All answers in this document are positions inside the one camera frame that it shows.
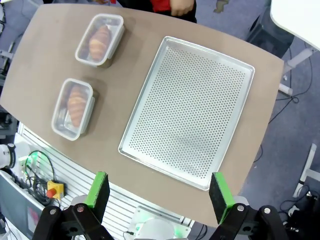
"red shirt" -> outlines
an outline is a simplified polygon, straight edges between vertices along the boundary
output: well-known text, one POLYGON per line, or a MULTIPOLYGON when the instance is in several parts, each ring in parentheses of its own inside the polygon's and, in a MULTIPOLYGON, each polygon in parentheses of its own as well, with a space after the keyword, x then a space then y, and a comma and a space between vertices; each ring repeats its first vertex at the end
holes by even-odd
POLYGON ((150 0, 153 6, 153 11, 157 12, 164 12, 170 11, 170 0, 150 0))

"wire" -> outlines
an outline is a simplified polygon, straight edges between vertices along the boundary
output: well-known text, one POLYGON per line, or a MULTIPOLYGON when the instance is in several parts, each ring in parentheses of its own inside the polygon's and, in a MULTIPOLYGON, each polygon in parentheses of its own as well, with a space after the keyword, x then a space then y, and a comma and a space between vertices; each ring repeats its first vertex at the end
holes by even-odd
POLYGON ((311 71, 310 71, 310 72, 311 72, 311 73, 310 73, 310 74, 311 74, 311 77, 310 77, 309 86, 307 87, 307 89, 306 89, 305 91, 300 92, 300 93, 298 93, 298 94, 295 94, 295 95, 293 95, 293 96, 276 99, 276 101, 283 101, 283 100, 289 100, 289 101, 288 101, 288 102, 286 103, 286 105, 269 121, 268 124, 270 124, 283 110, 285 110, 286 107, 289 105, 289 103, 293 102, 293 103, 295 103, 295 104, 298 104, 299 101, 300 101, 299 98, 298 98, 298 96, 301 96, 301 95, 307 93, 307 92, 309 91, 309 89, 311 88, 311 85, 312 85, 312 82, 313 82, 313 66, 312 66, 312 61, 311 61, 310 57, 308 57, 308 59, 309 59, 310 68, 311 68, 311 71))
POLYGON ((303 185, 302 187, 300 187, 299 190, 298 190, 298 194, 297 194, 297 195, 299 195, 299 194, 301 193, 301 191, 302 191, 302 189, 303 189, 304 187, 307 188, 307 191, 305 192, 305 194, 304 194, 303 196, 301 196, 301 197, 299 197, 298 199, 295 199, 295 200, 290 200, 290 199, 284 200, 284 201, 280 204, 280 206, 279 206, 280 211, 278 211, 278 213, 279 213, 279 214, 285 214, 285 215, 287 216, 287 219, 284 220, 283 222, 286 222, 286 221, 288 220, 288 216, 289 216, 289 215, 288 215, 288 214, 289 214, 288 211, 289 211, 294 205, 296 205, 298 202, 300 202, 303 198, 305 198, 305 197, 306 197, 306 194, 307 194, 308 192, 316 193, 316 194, 317 194, 317 197, 320 196, 320 193, 319 193, 319 192, 317 192, 317 191, 315 191, 315 190, 310 190, 310 187, 309 187, 308 185, 303 185), (291 205, 290 207, 286 208, 286 209, 283 209, 282 206, 283 206, 283 204, 285 204, 285 203, 292 203, 292 205, 291 205))
POLYGON ((197 240, 201 240, 201 239, 203 239, 203 238, 207 235, 208 226, 207 226, 207 225, 204 225, 204 227, 205 227, 205 231, 204 231, 203 235, 202 235, 199 239, 197 239, 197 240))
POLYGON ((28 155, 24 163, 24 171, 26 174, 25 188, 28 190, 29 194, 31 194, 39 203, 41 203, 44 206, 48 206, 49 204, 51 204, 52 199, 47 196, 47 181, 39 177, 37 173, 33 171, 32 168, 28 165, 28 160, 34 153, 41 153, 43 156, 46 157, 51 166, 53 181, 56 181, 55 170, 48 155, 46 155, 43 151, 34 150, 28 155), (29 169, 29 171, 31 171, 34 174, 34 176, 30 176, 27 169, 29 169))
POLYGON ((262 147, 262 144, 260 144, 260 148, 261 148, 260 156, 256 160, 254 160, 253 163, 258 162, 261 159, 262 155, 264 154, 264 149, 262 147))
POLYGON ((4 219, 4 222, 5 222, 6 226, 7 226, 8 229, 9 229, 9 232, 12 233, 12 235, 15 237, 16 240, 18 240, 17 236, 16 236, 16 235, 14 234, 14 232, 10 229, 9 224, 7 223, 7 220, 6 220, 6 219, 4 219))
POLYGON ((202 230, 204 229, 204 227, 205 227, 205 225, 202 224, 202 227, 201 227, 201 229, 200 229, 200 232, 199 232, 198 236, 196 236, 195 240, 198 240, 198 238, 200 237, 200 234, 202 233, 202 230))
POLYGON ((270 124, 273 120, 275 120, 276 117, 278 117, 279 114, 282 113, 283 110, 285 110, 286 107, 287 107, 292 101, 293 101, 295 104, 297 104, 297 103, 299 103, 299 98, 297 98, 297 97, 292 97, 292 98, 290 99, 290 101, 288 101, 288 102, 286 103, 286 105, 285 105, 276 115, 274 115, 274 117, 269 121, 268 124, 270 124))
POLYGON ((124 239, 124 240, 127 240, 126 237, 125 237, 125 234, 130 234, 130 235, 133 236, 135 233, 132 232, 132 231, 124 231, 124 232, 122 233, 122 236, 123 236, 123 239, 124 239))
MULTIPOLYGON (((292 59, 292 52, 291 52, 291 48, 290 48, 290 47, 289 47, 289 53, 290 53, 290 58, 292 59)), ((311 72, 310 75, 311 75, 311 77, 310 77, 310 83, 309 83, 307 89, 304 90, 304 91, 302 91, 302 92, 300 92, 300 93, 297 93, 297 94, 295 94, 295 95, 293 95, 293 96, 290 96, 290 97, 285 97, 285 98, 276 99, 276 101, 283 101, 283 100, 289 100, 289 101, 285 104, 285 106, 284 106, 276 115, 274 115, 273 118, 270 119, 270 121, 268 122, 268 125, 269 125, 273 120, 275 120, 276 117, 278 117, 278 116, 286 109, 286 107, 287 107, 291 102, 293 102, 294 104, 298 104, 298 103, 300 102, 298 96, 301 96, 301 95, 307 93, 307 92, 310 90, 311 85, 312 85, 312 83, 313 83, 313 78, 314 78, 314 76, 313 76, 312 61, 311 61, 310 57, 308 57, 308 59, 309 59, 309 63, 310 63, 310 70, 311 70, 311 71, 310 71, 310 72, 311 72)), ((292 70, 290 70, 290 88, 292 87, 292 72, 291 72, 291 71, 292 71, 292 70)), ((254 163, 256 163, 257 161, 259 161, 259 160, 261 159, 261 157, 263 156, 263 154, 264 154, 264 150, 263 150, 263 148, 262 148, 262 145, 260 145, 260 148, 261 148, 261 154, 260 154, 260 156, 258 157, 258 159, 256 159, 256 160, 253 161, 254 163)))
POLYGON ((207 232, 208 232, 208 226, 205 225, 205 224, 202 224, 202 227, 201 227, 201 229, 200 229, 200 232, 199 232, 199 234, 196 236, 196 238, 195 238, 194 240, 201 240, 201 239, 203 239, 203 238, 205 237, 205 235, 207 234, 207 232))

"electronic device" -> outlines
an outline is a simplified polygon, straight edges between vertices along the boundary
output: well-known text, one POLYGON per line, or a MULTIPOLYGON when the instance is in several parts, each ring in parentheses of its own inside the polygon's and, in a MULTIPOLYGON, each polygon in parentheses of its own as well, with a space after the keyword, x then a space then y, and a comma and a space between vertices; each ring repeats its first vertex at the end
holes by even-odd
POLYGON ((43 209, 44 206, 16 185, 9 174, 0 170, 0 210, 27 238, 33 237, 43 209))

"red button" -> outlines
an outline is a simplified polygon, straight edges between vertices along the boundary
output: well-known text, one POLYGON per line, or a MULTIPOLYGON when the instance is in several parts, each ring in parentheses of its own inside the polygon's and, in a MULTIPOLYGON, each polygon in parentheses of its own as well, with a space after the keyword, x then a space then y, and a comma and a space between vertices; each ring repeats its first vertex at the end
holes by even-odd
POLYGON ((51 188, 48 191, 46 191, 46 195, 50 199, 53 198, 53 196, 56 194, 57 194, 57 191, 54 188, 51 188))

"croissant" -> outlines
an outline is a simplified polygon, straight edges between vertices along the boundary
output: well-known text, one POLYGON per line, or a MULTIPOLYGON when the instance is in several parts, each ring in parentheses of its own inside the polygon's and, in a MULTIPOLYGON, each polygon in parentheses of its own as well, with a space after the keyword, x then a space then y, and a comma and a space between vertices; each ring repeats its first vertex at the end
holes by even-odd
POLYGON ((83 89, 75 85, 70 92, 70 96, 67 102, 67 109, 71 118, 72 125, 76 128, 80 127, 81 120, 83 118, 86 104, 87 95, 83 89))
POLYGON ((89 41, 89 51, 94 61, 101 61, 109 47, 111 32, 107 25, 101 26, 89 41))

